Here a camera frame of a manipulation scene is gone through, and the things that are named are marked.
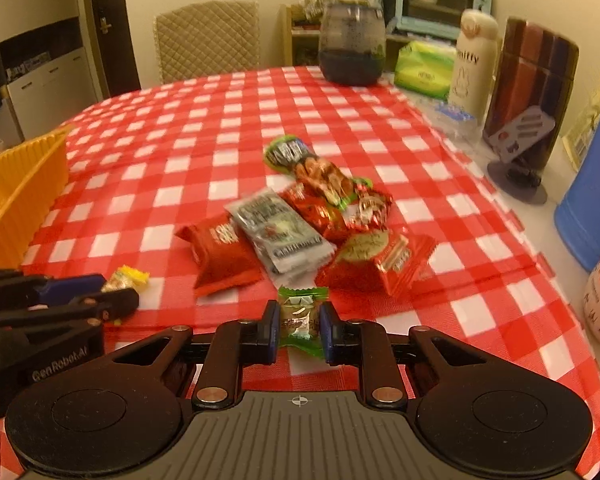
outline wooden door frame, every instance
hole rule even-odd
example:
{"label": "wooden door frame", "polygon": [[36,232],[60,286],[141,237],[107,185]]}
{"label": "wooden door frame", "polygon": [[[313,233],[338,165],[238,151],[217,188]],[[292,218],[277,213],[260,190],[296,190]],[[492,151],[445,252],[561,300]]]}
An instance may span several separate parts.
{"label": "wooden door frame", "polygon": [[96,28],[96,21],[93,17],[91,0],[78,0],[78,13],[81,22],[80,31],[82,32],[82,42],[84,43],[84,49],[87,52],[93,88],[96,92],[97,99],[103,100],[109,98],[111,94],[109,92],[107,76],[104,72],[104,65],[102,63],[100,45],[98,44],[98,29]]}

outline green tissue pack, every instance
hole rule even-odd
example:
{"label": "green tissue pack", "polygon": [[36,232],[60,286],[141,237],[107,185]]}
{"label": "green tissue pack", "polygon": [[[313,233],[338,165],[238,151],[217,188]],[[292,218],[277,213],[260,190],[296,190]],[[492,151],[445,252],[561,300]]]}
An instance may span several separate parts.
{"label": "green tissue pack", "polygon": [[446,100],[456,60],[456,48],[444,43],[411,41],[400,49],[396,86]]}

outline yellow candy wrapper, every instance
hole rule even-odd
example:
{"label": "yellow candy wrapper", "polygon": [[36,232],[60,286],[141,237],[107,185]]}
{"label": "yellow candy wrapper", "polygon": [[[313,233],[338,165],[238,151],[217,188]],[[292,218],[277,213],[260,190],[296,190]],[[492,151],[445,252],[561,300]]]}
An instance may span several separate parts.
{"label": "yellow candy wrapper", "polygon": [[134,269],[129,266],[122,266],[116,269],[111,277],[102,286],[102,292],[112,290],[122,290],[123,288],[134,288],[138,294],[146,289],[149,281],[149,273]]}

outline blue container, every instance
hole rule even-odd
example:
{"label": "blue container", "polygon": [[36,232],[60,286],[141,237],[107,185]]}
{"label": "blue container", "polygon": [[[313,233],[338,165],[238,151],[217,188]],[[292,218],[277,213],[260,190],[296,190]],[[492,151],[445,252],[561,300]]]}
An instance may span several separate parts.
{"label": "blue container", "polygon": [[591,272],[600,260],[600,123],[575,181],[555,210],[555,225],[571,253]]}

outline door handle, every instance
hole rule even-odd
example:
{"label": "door handle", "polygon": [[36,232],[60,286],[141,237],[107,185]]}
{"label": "door handle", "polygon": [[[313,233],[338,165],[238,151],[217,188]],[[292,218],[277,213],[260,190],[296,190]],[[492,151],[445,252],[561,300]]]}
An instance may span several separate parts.
{"label": "door handle", "polygon": [[107,23],[107,19],[104,16],[100,18],[100,31],[103,34],[108,34],[111,27],[112,25]]}

